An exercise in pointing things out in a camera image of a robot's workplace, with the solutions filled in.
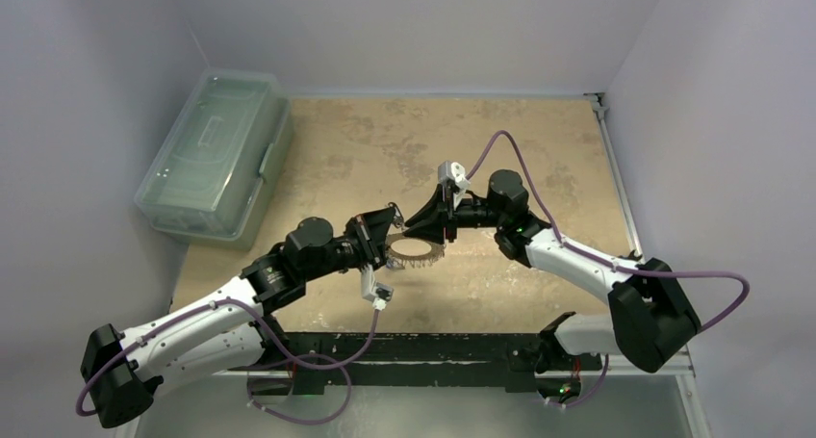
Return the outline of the large keyring with keys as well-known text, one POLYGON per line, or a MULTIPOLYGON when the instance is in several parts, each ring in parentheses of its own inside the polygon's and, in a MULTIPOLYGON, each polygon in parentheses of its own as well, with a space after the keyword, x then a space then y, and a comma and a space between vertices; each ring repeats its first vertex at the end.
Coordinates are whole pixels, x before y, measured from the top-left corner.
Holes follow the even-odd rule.
POLYGON ((445 255, 445 247, 426 240, 408 238, 402 233, 390 234, 386 239, 386 268, 429 267, 445 255))

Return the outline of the translucent green plastic storage box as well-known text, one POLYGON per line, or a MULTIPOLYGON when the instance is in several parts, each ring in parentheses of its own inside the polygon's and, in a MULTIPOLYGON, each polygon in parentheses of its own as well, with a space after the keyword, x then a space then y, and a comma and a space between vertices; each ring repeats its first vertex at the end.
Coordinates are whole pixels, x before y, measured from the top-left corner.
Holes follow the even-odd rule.
POLYGON ((135 195, 149 224, 187 244, 250 249, 293 139, 291 109, 272 74, 207 69, 135 195))

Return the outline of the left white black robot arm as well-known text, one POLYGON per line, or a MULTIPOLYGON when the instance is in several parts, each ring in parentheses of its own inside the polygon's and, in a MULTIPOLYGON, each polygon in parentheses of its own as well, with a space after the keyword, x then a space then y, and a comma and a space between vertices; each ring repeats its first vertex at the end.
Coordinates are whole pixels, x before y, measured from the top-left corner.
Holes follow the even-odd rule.
POLYGON ((124 330, 98 327, 81 363, 85 384, 76 414, 95 416, 105 428, 137 418, 161 386, 196 369, 190 360, 194 352, 210 361, 205 374, 256 363, 273 370, 284 361, 308 370, 343 371, 365 353, 371 338, 344 361, 316 364, 310 353, 291 352, 281 330, 272 327, 271 315, 303 297, 308 282, 350 270, 361 273, 363 298, 380 314, 393 291, 374 273, 386 263, 391 227, 401 222, 394 204, 352 217, 340 236, 326 219, 304 219, 283 242, 196 302, 124 330))

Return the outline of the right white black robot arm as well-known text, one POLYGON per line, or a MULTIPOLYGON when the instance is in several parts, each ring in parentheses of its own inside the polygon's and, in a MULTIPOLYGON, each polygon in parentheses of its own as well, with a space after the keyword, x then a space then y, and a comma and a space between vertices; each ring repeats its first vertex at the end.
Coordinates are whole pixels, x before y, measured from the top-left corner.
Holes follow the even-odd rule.
POLYGON ((405 235, 437 245, 452 243, 461 228, 492 228, 509 260, 554 274, 605 303, 603 315, 566 312, 539 335, 537 373, 570 366, 580 355, 622 355, 655 373, 701 332, 701 321, 668 265, 609 257, 590 258, 592 248, 559 240, 555 228, 529 208, 520 175, 494 172, 487 194, 469 189, 466 178, 444 171, 432 197, 405 222, 405 235))

